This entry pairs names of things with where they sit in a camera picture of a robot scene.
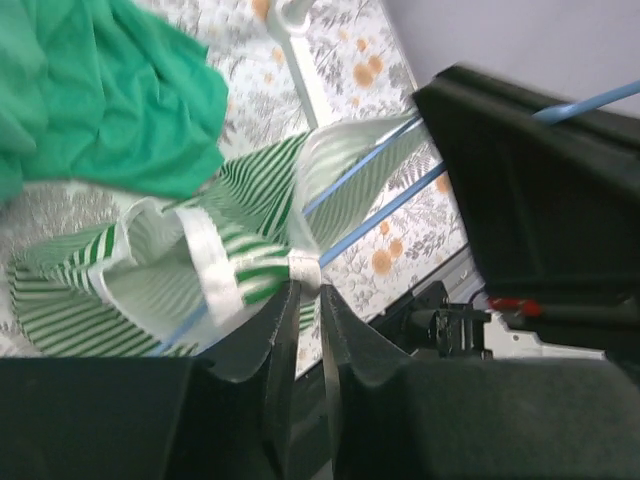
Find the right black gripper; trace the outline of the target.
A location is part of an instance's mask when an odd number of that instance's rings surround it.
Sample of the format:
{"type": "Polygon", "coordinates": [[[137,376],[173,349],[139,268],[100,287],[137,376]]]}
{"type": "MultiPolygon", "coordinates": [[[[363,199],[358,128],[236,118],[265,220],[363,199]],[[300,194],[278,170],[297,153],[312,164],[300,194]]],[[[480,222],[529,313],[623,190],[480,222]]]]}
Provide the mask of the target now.
{"type": "Polygon", "coordinates": [[[639,358],[639,121],[547,125],[552,98],[454,65],[413,96],[489,307],[545,343],[639,358]]]}

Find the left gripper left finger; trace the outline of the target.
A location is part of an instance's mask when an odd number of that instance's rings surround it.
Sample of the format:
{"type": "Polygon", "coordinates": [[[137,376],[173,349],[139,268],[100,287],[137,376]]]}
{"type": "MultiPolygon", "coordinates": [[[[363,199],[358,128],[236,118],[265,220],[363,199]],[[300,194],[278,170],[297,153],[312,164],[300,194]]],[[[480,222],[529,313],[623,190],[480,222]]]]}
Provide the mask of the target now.
{"type": "Polygon", "coordinates": [[[287,282],[205,352],[155,359],[178,381],[157,478],[286,478],[299,307],[287,282]]]}

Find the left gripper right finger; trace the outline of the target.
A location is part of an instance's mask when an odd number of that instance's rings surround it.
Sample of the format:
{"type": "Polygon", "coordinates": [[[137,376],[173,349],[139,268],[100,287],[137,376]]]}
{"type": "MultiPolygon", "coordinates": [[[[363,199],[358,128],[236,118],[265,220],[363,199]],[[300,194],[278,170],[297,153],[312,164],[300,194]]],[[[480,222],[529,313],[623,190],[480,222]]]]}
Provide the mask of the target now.
{"type": "Polygon", "coordinates": [[[336,479],[426,479],[424,429],[412,404],[412,356],[361,320],[331,285],[321,289],[323,370],[336,479]]]}

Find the blue wire hanger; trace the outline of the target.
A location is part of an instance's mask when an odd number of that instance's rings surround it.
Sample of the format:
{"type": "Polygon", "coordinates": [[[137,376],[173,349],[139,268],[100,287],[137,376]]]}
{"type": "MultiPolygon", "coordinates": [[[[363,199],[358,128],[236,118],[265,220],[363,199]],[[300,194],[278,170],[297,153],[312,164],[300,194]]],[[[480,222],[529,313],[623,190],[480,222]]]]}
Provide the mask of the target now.
{"type": "MultiPolygon", "coordinates": [[[[638,93],[639,81],[636,80],[627,85],[600,93],[588,99],[584,99],[574,103],[556,104],[546,107],[534,113],[532,115],[532,118],[541,123],[553,125],[566,121],[572,117],[584,114],[586,112],[596,110],[611,103],[620,101],[622,99],[631,97],[633,95],[637,95],[638,93]]],[[[382,153],[388,151],[389,148],[397,143],[400,138],[406,135],[409,131],[417,128],[422,123],[422,117],[414,115],[400,127],[392,130],[386,136],[383,136],[382,139],[375,144],[375,148],[371,153],[368,153],[355,166],[351,167],[345,174],[343,174],[334,184],[327,188],[316,200],[314,200],[308,207],[303,210],[303,213],[305,215],[311,214],[324,201],[326,201],[330,195],[337,191],[347,181],[352,178],[357,178],[359,175],[359,171],[363,170],[368,164],[374,162],[377,157],[379,157],[382,153]]],[[[431,169],[427,174],[417,180],[407,190],[402,192],[387,205],[385,205],[378,213],[374,214],[369,219],[364,221],[351,233],[340,240],[335,246],[331,247],[326,253],[321,255],[316,261],[317,266],[319,268],[323,268],[331,263],[336,257],[338,257],[357,240],[362,238],[387,215],[395,212],[413,196],[415,196],[422,189],[433,182],[444,172],[444,170],[445,166],[443,163],[440,163],[439,165],[431,169]]],[[[152,351],[151,355],[159,356],[168,351],[169,348],[173,347],[179,340],[181,340],[182,337],[194,327],[196,321],[199,320],[207,312],[208,307],[204,303],[202,303],[184,320],[184,322],[178,328],[174,330],[174,332],[168,337],[167,340],[163,341],[152,351]]]]}

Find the green white striped tank top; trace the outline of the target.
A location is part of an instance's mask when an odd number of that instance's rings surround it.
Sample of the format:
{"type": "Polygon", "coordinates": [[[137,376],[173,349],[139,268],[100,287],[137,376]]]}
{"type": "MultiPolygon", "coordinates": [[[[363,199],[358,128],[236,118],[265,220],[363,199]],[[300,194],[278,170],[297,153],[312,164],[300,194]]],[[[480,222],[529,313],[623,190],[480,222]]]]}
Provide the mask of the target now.
{"type": "Polygon", "coordinates": [[[316,261],[362,224],[392,174],[425,142],[419,125],[311,214],[303,210],[414,114],[339,123],[226,161],[194,197],[145,198],[114,224],[33,246],[8,268],[14,317],[49,356],[146,356],[202,303],[161,355],[198,353],[287,281],[311,309],[316,261]]]}

